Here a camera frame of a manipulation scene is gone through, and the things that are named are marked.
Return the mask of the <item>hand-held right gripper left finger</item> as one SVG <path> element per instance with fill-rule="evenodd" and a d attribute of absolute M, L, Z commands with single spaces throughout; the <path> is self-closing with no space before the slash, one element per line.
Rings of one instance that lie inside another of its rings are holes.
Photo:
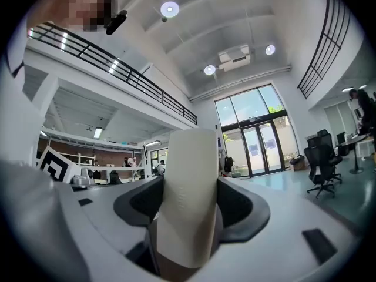
<path fill-rule="evenodd" d="M 163 177 L 156 177 L 119 196 L 113 204 L 115 213 L 128 225 L 148 227 L 163 201 Z"/>

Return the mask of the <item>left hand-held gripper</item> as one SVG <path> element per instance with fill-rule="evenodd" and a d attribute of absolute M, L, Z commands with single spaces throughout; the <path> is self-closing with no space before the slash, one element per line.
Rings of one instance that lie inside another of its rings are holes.
<path fill-rule="evenodd" d="M 53 181 L 69 184 L 73 188 L 85 189 L 95 185 L 90 169 L 78 166 L 50 146 L 43 151 L 36 168 Z"/>

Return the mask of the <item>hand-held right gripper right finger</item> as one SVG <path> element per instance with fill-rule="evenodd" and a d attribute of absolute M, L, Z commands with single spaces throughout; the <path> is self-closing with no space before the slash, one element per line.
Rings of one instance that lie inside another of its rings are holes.
<path fill-rule="evenodd" d="M 217 179 L 217 205 L 223 222 L 219 243 L 245 243 L 270 220 L 270 207 L 264 198 L 224 177 Z"/>

